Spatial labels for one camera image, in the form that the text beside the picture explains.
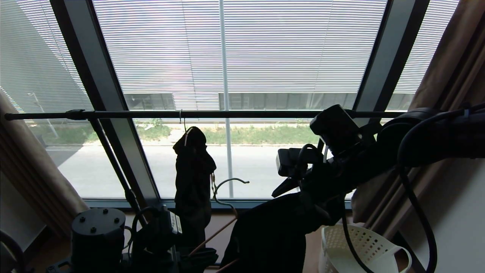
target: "black cylinder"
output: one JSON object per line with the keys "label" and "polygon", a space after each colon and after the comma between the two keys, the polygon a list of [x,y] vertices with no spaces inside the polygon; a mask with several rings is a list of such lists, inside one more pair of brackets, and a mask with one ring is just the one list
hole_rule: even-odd
{"label": "black cylinder", "polygon": [[72,222],[72,272],[116,272],[125,243],[125,221],[125,214],[114,208],[80,213]]}

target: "clothing rack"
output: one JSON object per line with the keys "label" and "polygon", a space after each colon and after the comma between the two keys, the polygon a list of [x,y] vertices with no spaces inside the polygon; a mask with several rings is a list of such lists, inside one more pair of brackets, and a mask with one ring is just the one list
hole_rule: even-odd
{"label": "clothing rack", "polygon": [[[24,113],[5,114],[6,120],[16,119],[312,119],[321,111],[84,111],[70,110],[61,113]],[[357,112],[346,110],[349,116],[356,118],[392,119],[400,116],[402,112]]]}

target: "white plastic basket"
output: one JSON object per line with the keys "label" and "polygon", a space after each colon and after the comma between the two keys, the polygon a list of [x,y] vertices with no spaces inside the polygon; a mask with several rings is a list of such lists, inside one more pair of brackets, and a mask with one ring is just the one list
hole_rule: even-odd
{"label": "white plastic basket", "polygon": [[[405,248],[371,230],[352,225],[348,227],[350,240],[358,256],[374,273],[398,273],[394,254],[401,249],[407,254],[408,265],[399,273],[405,273],[411,268],[411,255]],[[323,228],[322,241],[319,273],[365,273],[350,252],[341,224]]]}

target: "brown curtain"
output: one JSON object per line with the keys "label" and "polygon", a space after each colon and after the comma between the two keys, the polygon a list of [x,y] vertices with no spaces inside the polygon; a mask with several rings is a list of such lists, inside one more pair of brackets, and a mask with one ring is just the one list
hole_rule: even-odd
{"label": "brown curtain", "polygon": [[[485,1],[462,0],[448,24],[410,109],[459,109],[485,101]],[[452,159],[414,168],[409,178],[420,198],[432,190]],[[358,187],[352,197],[354,222],[391,238],[412,210],[394,171]]]}
{"label": "brown curtain", "polygon": [[5,113],[16,113],[16,110],[0,91],[1,171],[52,231],[69,237],[73,219],[88,206],[26,123],[7,121]]}

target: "dark clothing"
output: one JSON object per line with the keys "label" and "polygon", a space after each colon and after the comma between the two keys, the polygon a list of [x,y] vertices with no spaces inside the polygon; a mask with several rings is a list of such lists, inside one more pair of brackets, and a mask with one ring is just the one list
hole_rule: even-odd
{"label": "dark clothing", "polygon": [[182,225],[178,247],[196,247],[206,239],[205,227],[211,215],[210,174],[216,169],[206,148],[206,137],[197,127],[189,128],[174,145],[177,154],[175,213]]}
{"label": "dark clothing", "polygon": [[304,212],[300,193],[269,200],[239,216],[221,267],[239,258],[224,273],[301,272],[305,234],[325,220],[315,211]]}

